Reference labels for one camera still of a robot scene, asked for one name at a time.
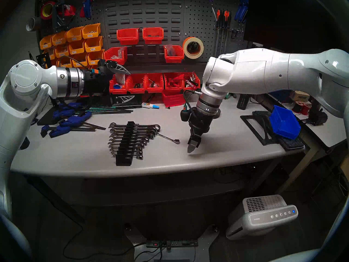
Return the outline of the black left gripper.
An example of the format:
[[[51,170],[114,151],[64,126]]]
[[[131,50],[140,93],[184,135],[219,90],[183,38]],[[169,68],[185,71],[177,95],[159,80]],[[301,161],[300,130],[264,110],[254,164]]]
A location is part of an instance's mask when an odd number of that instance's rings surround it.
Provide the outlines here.
[[[102,93],[109,94],[110,81],[113,73],[131,75],[131,73],[122,65],[112,60],[102,59],[98,62],[96,69],[82,69],[84,88],[82,95],[91,95]],[[137,104],[136,95],[111,95],[112,104]]]

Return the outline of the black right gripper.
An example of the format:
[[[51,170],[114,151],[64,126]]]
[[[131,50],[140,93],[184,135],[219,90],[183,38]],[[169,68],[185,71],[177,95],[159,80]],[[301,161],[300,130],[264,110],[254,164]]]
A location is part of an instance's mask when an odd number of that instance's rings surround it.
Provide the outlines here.
[[[216,114],[203,114],[197,108],[192,108],[192,111],[195,116],[192,114],[190,115],[189,126],[193,130],[194,134],[191,134],[188,140],[188,153],[193,152],[199,147],[201,143],[201,136],[209,131],[211,122],[216,117]]]

